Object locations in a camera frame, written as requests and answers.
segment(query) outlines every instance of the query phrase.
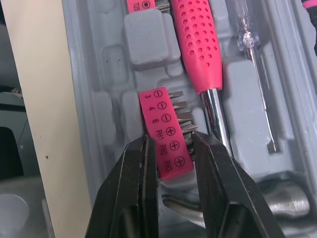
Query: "screwdriver bit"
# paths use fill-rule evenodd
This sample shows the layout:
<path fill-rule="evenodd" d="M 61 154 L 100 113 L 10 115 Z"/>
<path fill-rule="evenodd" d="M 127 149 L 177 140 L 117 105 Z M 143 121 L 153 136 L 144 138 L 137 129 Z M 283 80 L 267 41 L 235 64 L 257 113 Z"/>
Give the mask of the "screwdriver bit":
<path fill-rule="evenodd" d="M 193 120 L 192 114 L 190 112 L 178 113 L 177 119 L 179 124 L 183 124 Z"/>
<path fill-rule="evenodd" d="M 190 124 L 190 125 L 185 125 L 185 126 L 181 126 L 183 135 L 187 135 L 192 133 L 194 130 L 196 130 L 198 126 L 194 125 L 194 124 Z"/>
<path fill-rule="evenodd" d="M 174 110 L 177 111 L 177 110 L 181 110 L 183 108 L 188 107 L 188 105 L 186 102 L 179 102 L 179 103 L 174 103 L 173 107 L 174 107 Z"/>
<path fill-rule="evenodd" d="M 184 95 L 183 91 L 178 91 L 178 92 L 173 92 L 173 93 L 169 93 L 169 98 L 173 99 L 173 98 L 178 98 Z"/>
<path fill-rule="evenodd" d="M 160 10 L 160 11 L 168 11 L 169 8 L 170 8 L 169 2 L 161 3 L 161 4 L 156 5 L 156 9 Z"/>

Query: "pink label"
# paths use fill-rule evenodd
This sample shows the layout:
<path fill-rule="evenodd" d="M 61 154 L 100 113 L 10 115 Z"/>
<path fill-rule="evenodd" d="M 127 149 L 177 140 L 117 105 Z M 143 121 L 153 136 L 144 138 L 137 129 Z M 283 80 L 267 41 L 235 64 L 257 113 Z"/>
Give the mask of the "pink label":
<path fill-rule="evenodd" d="M 127 0 L 129 13 L 146 9 L 155 9 L 155 0 Z"/>
<path fill-rule="evenodd" d="M 165 87 L 139 94 L 148 133 L 156 141 L 158 172 L 167 181 L 193 170 L 194 165 Z"/>

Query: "tool kit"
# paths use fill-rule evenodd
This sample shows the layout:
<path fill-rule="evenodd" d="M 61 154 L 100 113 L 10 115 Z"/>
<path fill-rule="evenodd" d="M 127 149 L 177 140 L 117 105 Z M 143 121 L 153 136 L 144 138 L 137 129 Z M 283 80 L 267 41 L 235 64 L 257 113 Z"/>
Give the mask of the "tool kit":
<path fill-rule="evenodd" d="M 129 194 L 153 199 L 158 182 L 158 202 L 144 206 L 158 214 L 159 237 L 316 238 L 316 7 L 63 0 L 94 210 L 108 175 L 137 154 L 145 160 L 130 159 L 141 164 L 129 165 L 129 181 L 141 167 L 146 180 Z"/>

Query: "metal tool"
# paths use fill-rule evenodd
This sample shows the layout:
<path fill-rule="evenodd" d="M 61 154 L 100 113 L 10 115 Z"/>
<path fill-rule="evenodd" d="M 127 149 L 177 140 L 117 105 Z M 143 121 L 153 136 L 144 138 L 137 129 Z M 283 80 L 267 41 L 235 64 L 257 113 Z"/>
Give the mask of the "metal tool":
<path fill-rule="evenodd" d="M 280 182 L 263 193 L 272 214 L 286 219 L 298 219 L 309 214 L 310 205 L 304 191 L 291 181 Z M 205 228 L 200 204 L 164 194 L 163 204 L 186 220 Z"/>
<path fill-rule="evenodd" d="M 246 0 L 231 0 L 233 7 L 235 9 L 238 18 L 238 47 L 240 51 L 244 51 L 246 57 L 252 61 L 254 69 L 257 75 L 261 98 L 265 112 L 265 118 L 270 133 L 271 141 L 267 145 L 269 152 L 278 152 L 277 141 L 274 137 L 272 126 L 269 117 L 269 106 L 267 103 L 265 91 L 264 91 L 264 79 L 261 77 L 259 72 L 260 67 L 262 67 L 258 60 L 258 50 L 257 47 L 260 45 L 260 38 L 258 33 L 255 31 L 254 24 L 251 21 L 250 13 L 248 10 Z"/>
<path fill-rule="evenodd" d="M 158 238 L 157 165 L 148 136 L 129 143 L 101 185 L 85 238 Z"/>
<path fill-rule="evenodd" d="M 233 156 L 219 91 L 217 89 L 207 90 L 202 93 L 202 99 L 209 118 L 209 132 L 213 132 L 227 148 L 230 156 Z"/>
<path fill-rule="evenodd" d="M 186 217 L 200 226 L 205 224 L 209 238 L 284 238 L 256 183 L 225 146 L 214 135 L 194 132 L 192 139 L 200 205 Z M 145 136 L 129 143 L 98 191 L 85 237 L 158 238 L 157 184 L 154 141 Z M 275 203 L 272 197 L 292 195 L 294 199 L 292 193 L 298 192 L 293 186 L 284 193 L 270 192 L 269 204 Z M 193 207 L 184 201 L 175 203 L 182 211 Z M 300 213 L 304 215 L 309 204 L 301 206 L 306 208 Z M 277 210 L 283 215 L 287 209 Z"/>
<path fill-rule="evenodd" d="M 169 2 L 160 3 L 156 5 L 156 9 L 160 11 L 168 11 L 169 10 Z"/>
<path fill-rule="evenodd" d="M 284 238 L 257 184 L 214 135 L 192 134 L 197 183 L 210 238 Z"/>
<path fill-rule="evenodd" d="M 228 149 L 231 146 L 218 90 L 222 89 L 220 46 L 207 0 L 171 0 L 173 15 L 187 73 L 203 97 L 209 133 Z"/>

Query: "gray plastic tool case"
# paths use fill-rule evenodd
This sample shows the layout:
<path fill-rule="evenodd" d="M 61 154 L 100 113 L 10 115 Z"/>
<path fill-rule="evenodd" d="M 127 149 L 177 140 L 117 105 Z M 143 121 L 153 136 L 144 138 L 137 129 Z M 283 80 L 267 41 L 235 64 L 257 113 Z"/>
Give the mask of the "gray plastic tool case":
<path fill-rule="evenodd" d="M 252 0 L 267 78 L 270 137 L 251 61 L 238 51 L 235 19 L 225 0 L 210 0 L 223 60 L 222 101 L 235 159 L 256 181 L 292 179 L 309 196 L 311 213 L 279 221 L 287 237 L 317 237 L 317 58 L 315 29 L 300 0 Z M 181 62 L 172 17 L 158 10 L 128 15 L 126 0 L 63 0 L 86 175 L 98 188 L 125 145 L 143 134 L 138 92 L 182 90 L 199 131 L 207 132 L 202 102 Z M 164 192 L 197 201 L 195 172 L 162 184 Z M 160 237 L 204 237 L 204 230 L 165 208 L 159 196 Z"/>

